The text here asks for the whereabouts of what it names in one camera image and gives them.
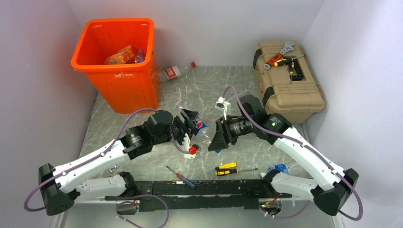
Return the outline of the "pepsi label bottle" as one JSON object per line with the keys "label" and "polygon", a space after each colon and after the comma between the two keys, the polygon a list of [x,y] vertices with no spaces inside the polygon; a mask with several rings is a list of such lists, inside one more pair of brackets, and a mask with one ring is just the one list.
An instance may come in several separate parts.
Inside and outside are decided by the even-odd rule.
{"label": "pepsi label bottle", "polygon": [[197,130],[194,133],[203,152],[208,152],[215,132],[211,130],[199,117],[195,119]]}

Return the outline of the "red label clear bottle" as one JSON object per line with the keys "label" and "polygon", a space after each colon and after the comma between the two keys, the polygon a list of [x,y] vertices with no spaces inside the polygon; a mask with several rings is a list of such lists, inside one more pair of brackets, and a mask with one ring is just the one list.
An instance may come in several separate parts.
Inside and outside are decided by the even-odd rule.
{"label": "red label clear bottle", "polygon": [[192,71],[194,68],[196,68],[195,62],[191,62],[191,63],[189,63],[187,65],[183,65],[183,66],[173,66],[173,67],[165,68],[159,72],[159,81],[165,82],[165,81],[170,81],[170,80],[179,78],[183,75],[186,75],[187,73]]}

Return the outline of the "blue label clear bottle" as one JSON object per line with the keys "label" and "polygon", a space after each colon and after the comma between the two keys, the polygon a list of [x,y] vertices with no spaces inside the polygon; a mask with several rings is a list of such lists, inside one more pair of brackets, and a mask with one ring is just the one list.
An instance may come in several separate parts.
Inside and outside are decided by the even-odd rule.
{"label": "blue label clear bottle", "polygon": [[134,57],[135,63],[142,63],[145,61],[145,52],[142,49],[139,49]]}

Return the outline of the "crushed orange label bottle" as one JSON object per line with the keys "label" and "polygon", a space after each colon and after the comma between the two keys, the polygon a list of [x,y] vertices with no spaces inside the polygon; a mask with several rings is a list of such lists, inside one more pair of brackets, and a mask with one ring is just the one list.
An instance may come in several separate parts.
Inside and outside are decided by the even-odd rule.
{"label": "crushed orange label bottle", "polygon": [[130,64],[134,60],[135,52],[131,45],[120,49],[116,54],[105,60],[106,65]]}

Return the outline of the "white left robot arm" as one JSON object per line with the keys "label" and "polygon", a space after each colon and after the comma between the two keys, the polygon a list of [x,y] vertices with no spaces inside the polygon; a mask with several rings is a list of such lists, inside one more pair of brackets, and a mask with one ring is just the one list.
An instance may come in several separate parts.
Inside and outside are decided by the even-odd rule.
{"label": "white left robot arm", "polygon": [[41,166],[39,185],[46,214],[60,214],[87,199],[111,197],[129,200],[139,195],[129,172],[123,171],[104,179],[92,177],[149,153],[158,144],[177,142],[187,152],[191,134],[198,129],[199,113],[182,109],[180,114],[173,116],[166,110],[155,111],[142,125],[122,129],[107,145],[84,157],[56,167],[49,163]]}

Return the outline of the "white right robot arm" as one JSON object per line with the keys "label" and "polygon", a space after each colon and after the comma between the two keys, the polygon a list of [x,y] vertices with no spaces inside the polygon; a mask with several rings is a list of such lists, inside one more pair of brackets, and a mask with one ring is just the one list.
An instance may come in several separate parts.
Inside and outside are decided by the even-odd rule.
{"label": "white right robot arm", "polygon": [[350,168],[345,170],[323,156],[298,130],[280,114],[268,114],[257,97],[245,95],[238,107],[241,115],[227,113],[229,102],[219,97],[216,109],[223,116],[215,122],[215,134],[208,150],[228,149],[240,136],[250,133],[284,151],[310,175],[310,179],[287,175],[281,171],[269,171],[261,180],[262,192],[267,197],[286,193],[313,202],[322,212],[335,216],[348,198],[357,192],[354,186],[358,173]]}

